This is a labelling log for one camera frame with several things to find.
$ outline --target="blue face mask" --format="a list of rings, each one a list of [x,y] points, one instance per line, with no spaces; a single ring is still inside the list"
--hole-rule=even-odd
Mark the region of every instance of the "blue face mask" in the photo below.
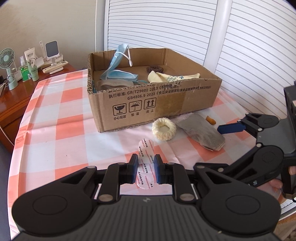
[[[136,81],[138,79],[137,74],[132,74],[132,73],[121,71],[121,70],[115,70],[115,68],[119,65],[120,61],[122,60],[123,56],[129,60],[130,67],[133,66],[128,45],[121,44],[118,46],[108,69],[104,73],[102,73],[101,80],[126,79],[130,81]]]

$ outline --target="bottle cap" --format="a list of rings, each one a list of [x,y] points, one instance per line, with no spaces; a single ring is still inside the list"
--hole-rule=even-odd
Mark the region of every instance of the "bottle cap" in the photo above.
[[[20,65],[21,66],[25,65],[24,56],[20,56]]]

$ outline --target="white scrunchie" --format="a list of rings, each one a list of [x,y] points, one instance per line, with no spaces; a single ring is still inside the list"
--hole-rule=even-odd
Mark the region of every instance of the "white scrunchie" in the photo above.
[[[160,130],[160,127],[167,126],[168,131],[163,132]],[[168,118],[159,118],[152,124],[152,133],[156,136],[157,139],[161,141],[167,141],[172,139],[176,134],[176,125]]]

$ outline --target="remote control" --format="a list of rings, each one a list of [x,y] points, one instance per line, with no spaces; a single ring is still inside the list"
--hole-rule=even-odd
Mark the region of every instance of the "remote control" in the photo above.
[[[60,63],[55,63],[54,65],[49,66],[49,67],[43,69],[42,71],[43,71],[43,73],[47,74],[49,72],[53,72],[56,69],[62,68],[63,66],[65,66],[67,64],[68,64],[68,61],[63,61],[63,62],[60,62]]]

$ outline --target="cardboard box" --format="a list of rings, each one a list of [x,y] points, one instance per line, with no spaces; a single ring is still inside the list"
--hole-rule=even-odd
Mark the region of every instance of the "cardboard box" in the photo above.
[[[149,65],[160,65],[165,74],[181,76],[200,73],[199,79],[150,83],[101,90],[93,87],[108,68],[115,51],[91,53],[88,57],[88,96],[99,132],[118,130],[212,107],[222,80],[194,61],[170,49],[130,49],[133,66],[123,58],[117,69],[147,80]]]

